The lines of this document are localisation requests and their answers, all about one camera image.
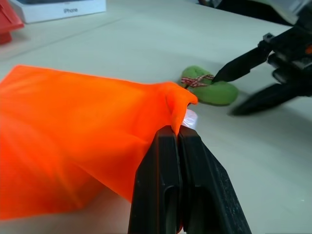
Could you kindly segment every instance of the white table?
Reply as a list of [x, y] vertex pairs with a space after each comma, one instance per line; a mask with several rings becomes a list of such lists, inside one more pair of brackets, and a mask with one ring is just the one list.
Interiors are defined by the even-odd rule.
[[[16, 64], [146, 83], [176, 81], [193, 64], [216, 73], [287, 27], [183, 0], [109, 0], [108, 12], [26, 25], [0, 47], [0, 77]], [[235, 84], [252, 93], [273, 82], [263, 64]], [[227, 169], [253, 234], [312, 233], [312, 99], [271, 113], [227, 116], [203, 104], [198, 133]], [[130, 204], [109, 190], [86, 210], [0, 222], [0, 234], [126, 233]]]

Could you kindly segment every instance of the red object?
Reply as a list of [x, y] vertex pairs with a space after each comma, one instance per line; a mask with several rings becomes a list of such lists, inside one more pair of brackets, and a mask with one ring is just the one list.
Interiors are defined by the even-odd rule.
[[7, 0], [0, 0], [0, 44], [10, 42], [12, 39], [10, 32], [23, 26]]

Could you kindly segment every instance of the orange fabric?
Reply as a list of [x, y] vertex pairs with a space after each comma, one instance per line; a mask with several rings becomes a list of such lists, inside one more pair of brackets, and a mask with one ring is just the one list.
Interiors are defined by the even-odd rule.
[[171, 82], [17, 66], [0, 83], [0, 218], [72, 211], [104, 185], [131, 201], [155, 132], [177, 134], [190, 102]]

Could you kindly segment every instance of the white box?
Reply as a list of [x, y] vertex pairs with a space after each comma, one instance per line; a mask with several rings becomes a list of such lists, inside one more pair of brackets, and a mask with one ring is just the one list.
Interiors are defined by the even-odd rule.
[[17, 0], [10, 0], [10, 3], [25, 23], [56, 20], [106, 11], [106, 0], [77, 0], [41, 4], [23, 4]]

